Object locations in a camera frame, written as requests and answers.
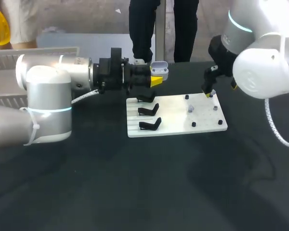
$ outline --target screw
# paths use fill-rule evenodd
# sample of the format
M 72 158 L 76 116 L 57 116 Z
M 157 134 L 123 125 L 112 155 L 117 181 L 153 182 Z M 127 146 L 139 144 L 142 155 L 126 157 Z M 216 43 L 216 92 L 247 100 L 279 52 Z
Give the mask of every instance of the screw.
M 189 105 L 188 106 L 188 112 L 191 113 L 191 112 L 193 112 L 193 110 L 194 110 L 194 107 L 192 105 Z

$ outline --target white cable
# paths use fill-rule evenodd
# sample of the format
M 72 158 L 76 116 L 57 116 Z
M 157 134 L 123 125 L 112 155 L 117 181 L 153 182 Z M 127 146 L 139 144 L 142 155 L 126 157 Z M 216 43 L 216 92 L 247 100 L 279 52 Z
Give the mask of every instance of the white cable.
M 99 94 L 98 90 L 90 91 L 89 93 L 84 94 L 84 95 L 79 96 L 78 98 L 74 99 L 74 100 L 72 101 L 72 104 L 77 103 L 78 101 L 83 100 L 83 99 L 85 99 L 85 98 L 88 98 L 88 97 L 90 97 L 90 96 L 98 95 L 98 94 Z
M 273 119 L 271 116 L 271 111 L 270 111 L 269 99 L 265 99 L 264 105 L 265 105 L 266 117 L 268 118 L 268 121 L 269 121 L 269 124 L 271 126 L 273 133 L 276 135 L 276 137 L 278 138 L 278 140 L 280 142 L 282 142 L 285 146 L 289 147 L 289 142 L 284 140 L 284 138 L 280 135 L 280 133 L 278 132 L 278 130 L 277 130 L 277 128 L 273 122 Z
M 34 117 L 34 114 L 32 113 L 32 111 L 31 111 L 29 108 L 27 108 L 27 107 L 22 107 L 22 108 L 20 108 L 20 110 L 21 110 L 21 111 L 27 111 L 27 112 L 30 114 L 31 119 L 32 119 L 33 130 L 32 130 L 32 133 L 31 133 L 31 137 L 30 137 L 29 142 L 28 142 L 27 144 L 24 144 L 24 146 L 30 146 L 30 145 L 33 143 L 33 141 L 34 141 L 35 136 L 36 136 L 36 134 L 37 134 L 37 130 L 40 129 L 40 126 L 39 126 L 39 124 L 37 123 L 37 121 L 36 121 L 36 119 L 35 119 L 35 117 Z

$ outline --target metal tray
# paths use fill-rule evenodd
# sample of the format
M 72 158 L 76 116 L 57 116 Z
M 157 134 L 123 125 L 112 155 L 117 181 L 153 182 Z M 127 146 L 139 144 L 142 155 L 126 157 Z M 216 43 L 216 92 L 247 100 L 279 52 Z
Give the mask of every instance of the metal tray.
M 68 54 L 76 57 L 79 54 L 79 48 L 43 48 L 0 51 L 0 105 L 2 106 L 16 109 L 27 106 L 26 91 L 20 89 L 17 85 L 15 74 L 16 61 L 22 54 Z

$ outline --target white board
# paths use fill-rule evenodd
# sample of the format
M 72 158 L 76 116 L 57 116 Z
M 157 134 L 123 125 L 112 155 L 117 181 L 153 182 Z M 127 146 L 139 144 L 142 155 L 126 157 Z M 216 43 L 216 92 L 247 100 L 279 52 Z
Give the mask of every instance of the white board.
M 155 116 L 139 115 L 139 107 L 152 110 L 156 103 L 159 109 Z M 195 108 L 192 113 L 188 112 L 189 104 Z M 214 106 L 218 106 L 217 111 L 214 111 Z M 190 94 L 188 100 L 185 95 L 159 96 L 152 103 L 138 103 L 136 98 L 132 98 L 126 100 L 126 112 L 127 131 L 131 138 L 226 131 L 228 128 L 216 94 L 212 98 L 203 93 Z M 159 117 L 162 123 L 157 131 L 140 130 L 139 122 L 154 124 Z M 222 125 L 218 124 L 219 120 L 223 121 Z M 196 122 L 196 127 L 192 127 L 193 122 Z

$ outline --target black bracket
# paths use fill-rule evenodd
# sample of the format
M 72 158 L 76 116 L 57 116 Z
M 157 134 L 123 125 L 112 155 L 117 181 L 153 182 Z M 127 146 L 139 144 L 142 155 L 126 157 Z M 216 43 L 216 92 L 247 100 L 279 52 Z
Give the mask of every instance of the black bracket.
M 155 124 L 149 124 L 146 122 L 139 122 L 139 127 L 140 130 L 152 130 L 152 131 L 156 131 L 158 129 L 158 127 L 160 126 L 162 122 L 162 118 L 158 118 L 155 122 Z
M 144 95 L 139 95 L 137 97 L 137 100 L 138 100 L 138 102 L 139 101 L 143 101 L 143 102 L 146 102 L 146 103 L 152 103 L 154 101 L 154 99 L 155 99 L 155 96 L 156 96 L 156 92 L 154 91 L 150 97 L 146 97 Z
M 155 104 L 153 110 L 149 110 L 143 107 L 138 108 L 138 113 L 140 116 L 155 116 L 156 112 L 158 112 L 159 104 Z

